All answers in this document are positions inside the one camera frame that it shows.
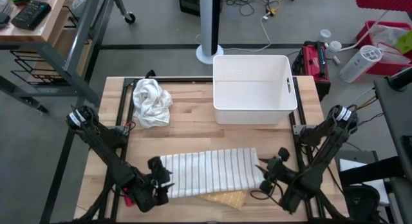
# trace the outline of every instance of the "gray concrete floor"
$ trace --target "gray concrete floor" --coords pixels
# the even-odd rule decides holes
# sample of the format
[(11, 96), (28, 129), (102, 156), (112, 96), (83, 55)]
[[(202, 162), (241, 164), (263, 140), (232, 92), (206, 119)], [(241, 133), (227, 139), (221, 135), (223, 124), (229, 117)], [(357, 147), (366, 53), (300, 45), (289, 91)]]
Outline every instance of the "gray concrete floor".
[[(180, 12), (178, 0), (124, 0), (137, 23), (128, 26), (114, 7), (104, 44), (183, 44), (194, 43), (200, 33), (198, 17)], [(223, 6), (220, 21), (220, 43), (266, 43), (259, 19), (263, 6), (253, 4), (256, 12), (240, 16), (238, 7)], [(376, 19), (380, 10), (357, 8), (355, 0), (283, 0), (278, 14), (265, 22), (273, 43), (303, 43), (316, 40), (321, 29), (332, 32), (332, 39), (353, 42), (364, 22)], [(390, 12), (385, 20), (411, 23), (403, 12)], [(265, 50), (257, 54), (283, 54), (296, 50)], [(242, 51), (230, 54), (249, 54)], [(355, 51), (339, 54), (343, 64)], [(11, 54), (0, 51), (0, 73), (18, 84), (10, 70), (18, 70)], [(322, 101), (324, 113), (335, 104), (349, 105), (362, 92), (372, 87), (376, 76), (367, 75), (347, 84), (337, 72), (342, 67), (329, 63), (332, 88)], [(212, 68), (196, 60), (194, 50), (104, 50), (101, 51), (91, 80), (91, 87), (101, 95), (108, 76), (142, 76), (148, 70), (158, 75), (211, 75)], [(362, 97), (364, 102), (372, 93)], [(40, 98), (50, 110), (38, 112), (0, 93), (0, 220), (1, 223), (38, 223), (59, 159), (67, 131), (65, 116), (74, 98)], [(361, 120), (380, 113), (376, 102), (359, 111)], [(383, 117), (362, 126), (350, 142), (364, 150), (376, 150), (380, 158), (396, 155)], [(70, 220), (76, 206), (88, 148), (76, 139), (64, 174), (61, 192), (52, 221)]]

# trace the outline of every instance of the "crumpled white cloth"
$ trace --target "crumpled white cloth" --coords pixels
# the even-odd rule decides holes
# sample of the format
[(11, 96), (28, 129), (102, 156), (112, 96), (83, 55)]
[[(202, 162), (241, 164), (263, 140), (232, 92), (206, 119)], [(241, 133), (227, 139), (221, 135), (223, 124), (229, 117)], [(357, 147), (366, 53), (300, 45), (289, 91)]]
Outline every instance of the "crumpled white cloth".
[(263, 181), (255, 148), (226, 149), (161, 156), (163, 166), (172, 172), (167, 193), (181, 198), (212, 192), (259, 188)]
[(169, 124), (169, 106), (172, 96), (163, 90), (155, 79), (142, 79), (133, 91), (134, 116), (143, 128), (163, 127)]

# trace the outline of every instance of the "white paper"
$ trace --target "white paper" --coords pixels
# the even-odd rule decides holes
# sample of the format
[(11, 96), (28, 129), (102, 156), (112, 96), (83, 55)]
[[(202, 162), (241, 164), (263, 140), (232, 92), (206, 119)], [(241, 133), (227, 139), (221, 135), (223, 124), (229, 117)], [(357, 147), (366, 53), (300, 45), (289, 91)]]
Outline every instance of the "white paper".
[[(366, 163), (354, 162), (351, 160), (344, 160), (344, 159), (339, 159), (339, 164), (341, 166), (341, 171), (346, 171), (348, 169), (353, 169), (356, 167), (362, 167), (366, 165)], [(379, 195), (380, 195), (380, 201), (379, 201), (380, 204), (383, 204), (383, 205), (389, 204), (388, 194), (386, 193), (383, 179), (374, 180), (370, 182), (364, 182), (363, 184), (370, 185), (374, 187), (376, 190), (378, 190)]]

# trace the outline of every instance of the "wooden table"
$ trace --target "wooden table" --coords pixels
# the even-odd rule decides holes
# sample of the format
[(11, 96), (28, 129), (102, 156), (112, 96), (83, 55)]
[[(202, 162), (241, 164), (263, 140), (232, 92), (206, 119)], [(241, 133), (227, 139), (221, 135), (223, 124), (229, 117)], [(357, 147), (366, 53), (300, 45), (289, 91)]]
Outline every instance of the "wooden table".
[[(324, 120), (321, 105), (317, 96), (312, 77), (297, 77), (303, 102), (307, 124), (319, 124)], [(100, 121), (106, 126), (115, 125), (120, 94), (124, 78), (109, 77), (104, 88), (100, 104)], [(286, 165), (297, 170), (292, 132), (288, 118), (278, 125), (219, 125), (214, 119), (212, 105), (212, 84), (161, 84), (173, 97), (170, 109), (171, 120), (167, 127), (154, 127), (143, 130), (139, 125), (132, 130), (129, 138), (126, 160), (137, 166), (142, 172), (148, 173), (147, 160), (156, 155), (193, 153), (216, 149), (239, 147), (255, 147), (260, 158), (277, 155), (280, 147), (290, 151), (291, 157)], [(330, 165), (334, 176), (338, 179), (335, 162)], [(93, 152), (89, 152), (88, 162), (84, 171), (82, 187), (75, 218), (85, 213), (85, 209), (94, 202), (103, 188), (106, 166)], [(323, 175), (323, 192), (337, 209), (348, 215), (343, 195), (332, 181), (328, 171)], [(110, 194), (108, 210), (111, 210)], [(280, 199), (279, 191), (275, 190), (276, 200)], [(314, 213), (317, 213), (312, 201)], [(296, 213), (290, 215), (273, 201), (259, 201), (246, 198), (243, 210), (205, 201), (200, 198), (177, 198), (161, 207), (155, 207), (147, 213), (141, 213), (137, 207), (127, 208), (120, 200), (117, 221), (306, 221), (303, 202)]]

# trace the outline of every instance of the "white plastic bin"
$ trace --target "white plastic bin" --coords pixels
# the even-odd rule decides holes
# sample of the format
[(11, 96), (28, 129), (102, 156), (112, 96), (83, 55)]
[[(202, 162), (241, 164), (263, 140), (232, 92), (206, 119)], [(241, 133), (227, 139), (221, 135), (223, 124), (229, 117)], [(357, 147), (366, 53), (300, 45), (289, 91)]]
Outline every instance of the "white plastic bin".
[(289, 59), (215, 56), (213, 106), (218, 124), (277, 124), (297, 107)]

